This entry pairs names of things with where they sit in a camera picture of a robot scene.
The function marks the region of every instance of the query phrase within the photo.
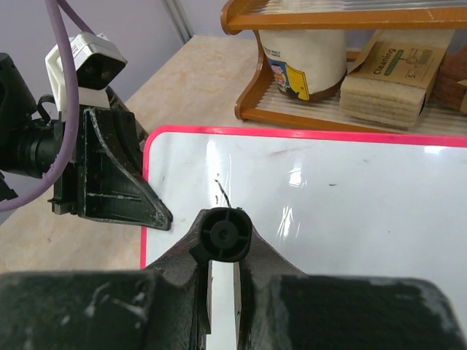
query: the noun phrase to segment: shelf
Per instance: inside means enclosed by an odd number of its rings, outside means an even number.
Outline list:
[[[467,28],[465,0],[230,0],[227,34],[261,29]]]
[[[357,55],[357,52],[349,52],[348,61],[353,61]],[[240,120],[254,120],[288,128],[467,136],[467,115],[435,102],[428,102],[418,123],[405,130],[359,120],[343,113],[338,96],[314,103],[292,100],[278,91],[262,50],[259,51],[255,76],[239,97],[235,114]]]

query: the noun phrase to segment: beige tabletop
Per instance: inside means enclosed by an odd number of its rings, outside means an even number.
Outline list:
[[[255,70],[254,41],[195,36],[127,103],[148,131],[167,124],[242,125],[234,104]],[[0,273],[139,268],[140,228],[51,212],[49,190],[0,226]]]

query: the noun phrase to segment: round black knob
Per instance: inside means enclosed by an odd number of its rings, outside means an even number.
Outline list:
[[[190,252],[198,263],[234,263],[250,250],[253,224],[241,209],[214,208],[201,219],[198,243]]]

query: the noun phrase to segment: white board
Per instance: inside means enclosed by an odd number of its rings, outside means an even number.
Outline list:
[[[159,129],[144,171],[174,221],[169,232],[142,231],[142,267],[180,240],[201,209],[226,206],[218,181],[232,207],[305,273],[429,280],[466,333],[465,147],[465,139],[432,136]],[[231,265],[215,263],[213,277],[208,350],[236,349]]]

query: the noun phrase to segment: red border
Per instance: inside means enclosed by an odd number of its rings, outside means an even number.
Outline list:
[[[423,146],[467,147],[462,136],[405,135],[393,133],[349,133],[346,131],[287,130],[268,128],[230,128],[217,126],[165,125],[155,129],[144,146],[143,177],[149,175],[149,150],[162,133],[211,133],[232,136],[280,137],[284,139],[315,139],[329,141],[373,142],[379,144],[416,144]],[[146,266],[147,228],[141,229],[140,267]]]

